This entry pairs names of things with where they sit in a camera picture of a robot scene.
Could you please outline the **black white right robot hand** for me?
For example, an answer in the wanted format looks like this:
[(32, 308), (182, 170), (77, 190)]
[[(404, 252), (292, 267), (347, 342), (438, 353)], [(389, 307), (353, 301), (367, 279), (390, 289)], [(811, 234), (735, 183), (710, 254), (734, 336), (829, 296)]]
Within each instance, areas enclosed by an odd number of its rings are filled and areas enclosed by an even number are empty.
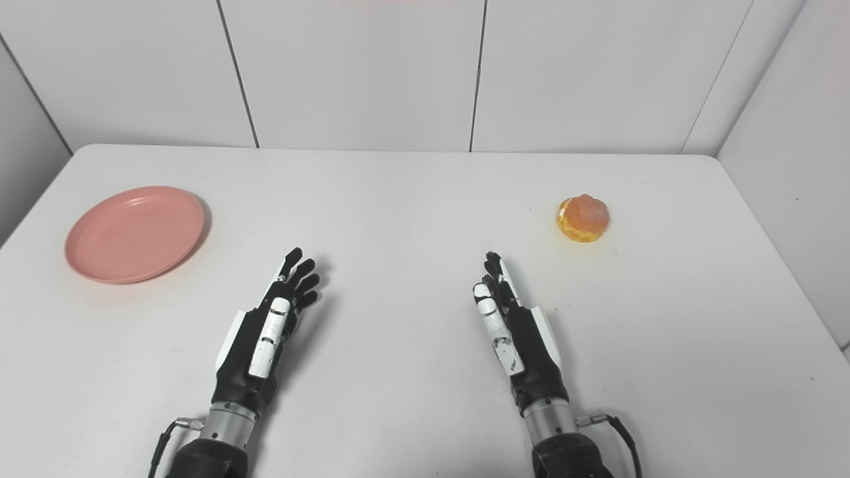
[(570, 399), (549, 321), (540, 307), (521, 303), (500, 254), (486, 253), (485, 275), (473, 286), (473, 299), (520, 414), (540, 401)]

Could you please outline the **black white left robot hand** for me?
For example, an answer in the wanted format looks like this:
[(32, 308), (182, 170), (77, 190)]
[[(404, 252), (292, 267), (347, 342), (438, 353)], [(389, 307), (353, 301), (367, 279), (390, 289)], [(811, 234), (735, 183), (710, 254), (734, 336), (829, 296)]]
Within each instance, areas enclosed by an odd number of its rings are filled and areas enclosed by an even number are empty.
[(319, 299), (321, 278), (315, 267), (301, 248), (286, 254), (259, 305), (243, 315), (216, 370), (213, 404), (233, 402), (264, 414), (276, 395), (276, 367), (284, 345), (297, 332), (304, 309)]

